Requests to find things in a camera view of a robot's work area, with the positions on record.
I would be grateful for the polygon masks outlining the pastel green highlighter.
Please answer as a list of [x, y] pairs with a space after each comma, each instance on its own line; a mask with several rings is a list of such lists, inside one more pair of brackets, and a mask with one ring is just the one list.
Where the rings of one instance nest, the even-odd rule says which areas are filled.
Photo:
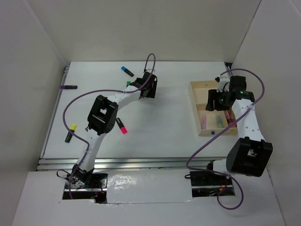
[[220, 117], [220, 115], [216, 115], [216, 121], [217, 121], [217, 126], [219, 129], [223, 128], [223, 123], [222, 123], [222, 119]]

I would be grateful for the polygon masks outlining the pastel lilac highlighter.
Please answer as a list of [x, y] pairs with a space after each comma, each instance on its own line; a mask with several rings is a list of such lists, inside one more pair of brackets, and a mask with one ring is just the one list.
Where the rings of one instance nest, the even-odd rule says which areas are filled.
[[201, 129], [206, 130], [206, 114], [201, 117]]

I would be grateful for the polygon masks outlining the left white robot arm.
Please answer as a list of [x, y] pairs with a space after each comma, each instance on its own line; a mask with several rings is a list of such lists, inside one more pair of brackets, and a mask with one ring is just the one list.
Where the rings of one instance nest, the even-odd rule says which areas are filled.
[[115, 90], [113, 95], [96, 97], [88, 114], [87, 139], [82, 139], [87, 144], [81, 156], [73, 166], [67, 178], [69, 188], [72, 182], [83, 188], [89, 187], [93, 182], [95, 159], [104, 137], [113, 129], [118, 110], [141, 98], [154, 98], [158, 79], [152, 70], [145, 70], [142, 78], [137, 78], [124, 90]]

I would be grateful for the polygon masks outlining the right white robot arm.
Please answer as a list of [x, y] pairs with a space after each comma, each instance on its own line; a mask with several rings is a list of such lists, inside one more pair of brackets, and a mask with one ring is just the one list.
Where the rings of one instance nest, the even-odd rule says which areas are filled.
[[213, 161], [210, 170], [205, 173], [206, 181], [217, 184], [222, 173], [242, 174], [260, 177], [273, 151], [272, 143], [266, 142], [261, 134], [253, 103], [252, 92], [246, 90], [246, 78], [234, 76], [222, 81], [218, 89], [208, 91], [207, 111], [231, 110], [239, 120], [238, 141], [224, 160]]

